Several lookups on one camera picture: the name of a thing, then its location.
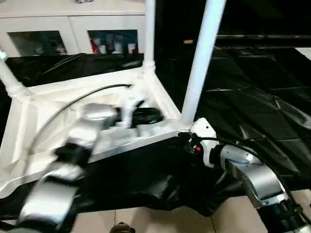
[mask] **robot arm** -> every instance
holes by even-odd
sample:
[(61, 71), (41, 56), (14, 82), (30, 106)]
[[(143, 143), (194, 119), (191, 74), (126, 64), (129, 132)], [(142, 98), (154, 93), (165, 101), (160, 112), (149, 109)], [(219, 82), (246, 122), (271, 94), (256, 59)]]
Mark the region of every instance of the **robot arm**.
[[(206, 131), (212, 130), (205, 119), (199, 121), (194, 124), (193, 133), (204, 134), (204, 126), (208, 127)], [(196, 129), (196, 124), (200, 124), (200, 130)], [(287, 193), (275, 172), (261, 162), (254, 151), (238, 145), (220, 145), (213, 138), (198, 138), (196, 142), (199, 145), (194, 146), (203, 151), (206, 166), (219, 166), (242, 183), (269, 233), (311, 233), (311, 226), (301, 216), (302, 208)]]
[(12, 232), (71, 230), (77, 214), (79, 188), (100, 132), (116, 124), (125, 130), (163, 120), (155, 108), (138, 108), (141, 102), (138, 98), (129, 98), (121, 109), (95, 103), (84, 108), (82, 117), (70, 128), (65, 145), (55, 150), (56, 160), (27, 197)]

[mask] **black cable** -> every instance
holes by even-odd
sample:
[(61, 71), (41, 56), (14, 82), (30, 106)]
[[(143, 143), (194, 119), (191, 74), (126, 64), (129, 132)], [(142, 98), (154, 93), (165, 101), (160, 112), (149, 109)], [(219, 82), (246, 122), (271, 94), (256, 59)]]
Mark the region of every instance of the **black cable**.
[[(267, 161), (265, 160), (262, 156), (260, 156), (259, 153), (256, 153), (255, 151), (252, 151), (248, 148), (245, 148), (244, 146), (241, 146), (239, 144), (236, 144), (236, 143), (233, 143), (233, 142), (230, 142), (230, 141), (226, 141), (226, 140), (218, 140), (217, 138), (214, 138), (214, 137), (201, 137), (200, 138), (200, 141), (203, 141), (203, 140), (209, 140), (209, 141), (218, 141), (220, 143), (224, 143), (224, 144), (228, 144), (228, 145), (232, 145), (232, 146), (235, 146), (235, 147), (238, 147), (250, 154), (254, 154), (264, 163), (266, 164), (274, 173), (275, 175), (277, 176), (277, 178), (279, 179), (279, 181), (281, 182), (281, 184), (283, 185), (287, 195), (289, 196), (289, 198), (291, 199), (292, 203), (294, 206), (298, 206), (299, 204), (296, 202), (294, 196), (292, 195), (292, 192), (291, 190), (289, 189), (289, 187), (287, 186), (287, 184), (285, 183), (284, 179), (281, 177), (281, 175), (279, 174), (279, 172), (274, 169), (274, 167)], [(302, 211), (300, 212), (301, 216), (304, 218), (304, 220), (309, 224), (311, 225), (311, 219), (306, 216), (306, 214)]]

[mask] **shelf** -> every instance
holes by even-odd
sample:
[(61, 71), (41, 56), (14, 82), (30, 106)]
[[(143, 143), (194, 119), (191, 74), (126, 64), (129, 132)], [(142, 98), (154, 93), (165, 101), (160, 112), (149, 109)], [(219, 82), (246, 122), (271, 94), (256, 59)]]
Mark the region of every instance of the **shelf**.
[(42, 16), (144, 15), (145, 0), (6, 0), (0, 3), (0, 18)]

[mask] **white robot part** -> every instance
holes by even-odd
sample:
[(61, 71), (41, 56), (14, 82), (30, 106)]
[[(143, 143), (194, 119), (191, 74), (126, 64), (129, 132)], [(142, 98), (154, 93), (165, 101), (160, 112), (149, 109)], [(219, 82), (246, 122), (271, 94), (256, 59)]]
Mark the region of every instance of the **white robot part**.
[[(201, 138), (216, 138), (216, 132), (214, 131), (213, 127), (208, 123), (205, 118), (198, 119), (190, 129), (191, 133), (195, 133), (198, 137)], [(202, 140), (201, 145), (203, 147), (203, 161), (205, 166), (213, 168), (214, 164), (209, 162), (209, 155), (216, 145), (218, 145), (218, 141), (213, 140)]]

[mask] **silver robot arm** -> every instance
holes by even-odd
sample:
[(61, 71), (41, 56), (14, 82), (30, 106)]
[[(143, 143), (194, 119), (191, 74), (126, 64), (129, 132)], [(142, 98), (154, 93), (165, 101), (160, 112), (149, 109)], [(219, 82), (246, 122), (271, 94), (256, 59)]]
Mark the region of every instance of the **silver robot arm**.
[(193, 126), (193, 148), (199, 147), (197, 151), (203, 153), (206, 166), (221, 167), (242, 183), (269, 233), (311, 233), (301, 206), (295, 203), (276, 173), (260, 161), (254, 151), (239, 145), (220, 145), (216, 138), (199, 137), (211, 135), (213, 130), (205, 119), (200, 125), (199, 128), (196, 123)]

